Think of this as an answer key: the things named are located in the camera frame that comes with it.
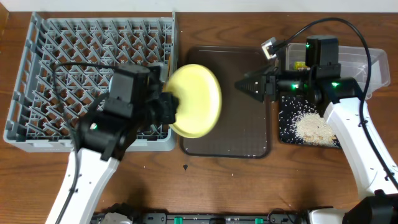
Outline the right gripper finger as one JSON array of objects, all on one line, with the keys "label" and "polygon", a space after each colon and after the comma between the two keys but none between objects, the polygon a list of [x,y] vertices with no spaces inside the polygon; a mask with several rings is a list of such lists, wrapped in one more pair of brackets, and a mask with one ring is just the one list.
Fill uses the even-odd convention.
[{"label": "right gripper finger", "polygon": [[256,76],[263,76],[269,71],[270,67],[261,67],[255,71],[247,72],[244,74],[244,78],[252,78]]},{"label": "right gripper finger", "polygon": [[246,77],[234,84],[235,89],[249,95],[251,98],[263,102],[266,94],[266,77]]}]

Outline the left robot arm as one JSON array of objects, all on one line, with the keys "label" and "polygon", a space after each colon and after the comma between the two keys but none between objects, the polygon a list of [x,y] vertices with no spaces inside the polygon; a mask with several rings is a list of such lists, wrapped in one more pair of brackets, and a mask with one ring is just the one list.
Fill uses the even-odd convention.
[{"label": "left robot arm", "polygon": [[70,128],[73,149],[47,223],[89,223],[127,148],[140,128],[173,124],[178,99],[162,91],[162,62],[113,66],[109,91],[90,104],[76,128]]}]

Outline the yellow round plate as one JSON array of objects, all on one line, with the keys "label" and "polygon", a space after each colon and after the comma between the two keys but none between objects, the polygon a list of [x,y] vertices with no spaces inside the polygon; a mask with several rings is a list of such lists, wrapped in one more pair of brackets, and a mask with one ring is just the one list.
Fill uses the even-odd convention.
[{"label": "yellow round plate", "polygon": [[214,73],[199,64],[177,69],[164,91],[179,101],[171,128],[184,138],[201,138],[217,124],[221,114],[222,94]]}]

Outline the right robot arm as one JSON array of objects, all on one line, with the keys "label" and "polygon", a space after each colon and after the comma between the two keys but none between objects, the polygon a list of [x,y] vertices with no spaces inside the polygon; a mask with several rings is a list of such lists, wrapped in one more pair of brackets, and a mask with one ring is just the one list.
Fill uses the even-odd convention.
[{"label": "right robot arm", "polygon": [[366,93],[353,77],[341,76],[339,43],[333,35],[313,35],[305,44],[303,70],[267,65],[247,73],[236,89],[257,101],[281,93],[311,101],[333,130],[354,174],[360,202],[351,210],[308,209],[296,223],[397,223],[397,164],[370,118]]}]

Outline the wooden chopstick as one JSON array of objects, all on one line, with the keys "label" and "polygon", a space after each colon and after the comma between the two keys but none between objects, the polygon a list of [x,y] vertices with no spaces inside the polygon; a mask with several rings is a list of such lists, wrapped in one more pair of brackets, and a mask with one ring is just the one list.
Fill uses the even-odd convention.
[{"label": "wooden chopstick", "polygon": [[167,69],[167,76],[169,77],[170,76],[170,69],[171,69],[171,66],[172,66],[172,54],[170,54],[169,55],[169,59],[168,59],[168,69]]}]

